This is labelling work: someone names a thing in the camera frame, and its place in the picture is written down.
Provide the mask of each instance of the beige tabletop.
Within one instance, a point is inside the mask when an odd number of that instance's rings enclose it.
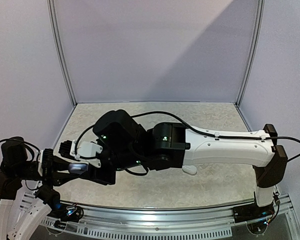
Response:
[[[81,132],[110,110],[124,109],[130,115],[149,111],[171,112],[192,126],[222,131],[246,131],[246,127],[231,103],[190,102],[127,102],[78,104],[67,123],[54,153],[59,156],[60,142],[77,139]],[[176,122],[166,115],[136,118],[145,129],[157,123]],[[83,141],[95,140],[92,131]],[[219,205],[251,199],[256,185],[250,165],[206,163],[198,166],[195,176],[181,169],[150,171],[146,176],[117,172],[116,184],[103,186],[87,180],[72,180],[55,189],[61,199],[96,206],[128,208],[186,208]]]

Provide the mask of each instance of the black and white robotic arm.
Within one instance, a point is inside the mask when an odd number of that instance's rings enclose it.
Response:
[[[0,240],[6,240],[7,236],[10,240],[28,240],[48,214],[63,222],[78,222],[83,216],[82,208],[61,203],[54,186],[78,178],[113,185],[117,171],[136,174],[129,170],[136,166],[143,166],[146,173],[180,168],[195,175],[195,166],[205,163],[252,165],[256,175],[255,202],[234,208],[235,222],[274,212],[274,186],[283,179],[288,157],[283,146],[277,145],[278,135],[273,125],[266,124],[263,130],[254,132],[232,132],[193,127],[181,119],[181,123],[161,122],[145,130],[133,118],[146,114],[107,112],[78,139],[61,143],[60,155],[71,162],[54,156],[52,149],[41,151],[38,161],[26,161],[28,148],[23,139],[7,140],[1,147]],[[80,142],[90,129],[98,138],[96,142]],[[41,181],[42,186],[35,193],[37,202],[14,229],[7,231],[7,219],[22,186],[21,180]]]

